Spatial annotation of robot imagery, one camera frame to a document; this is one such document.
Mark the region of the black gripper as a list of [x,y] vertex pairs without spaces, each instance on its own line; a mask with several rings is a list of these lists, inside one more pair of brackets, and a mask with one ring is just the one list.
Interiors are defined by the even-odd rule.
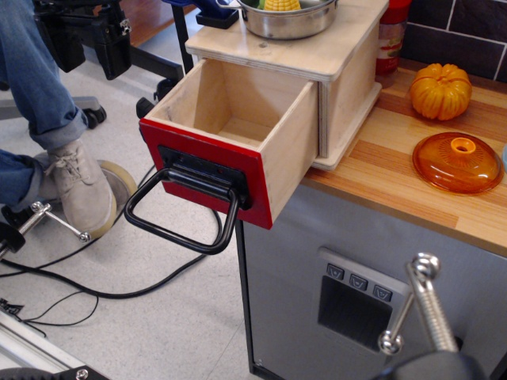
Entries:
[[40,36],[57,66],[68,73],[86,61],[80,38],[68,27],[92,25],[94,49],[105,77],[113,80],[132,65],[130,21],[120,1],[33,1]]

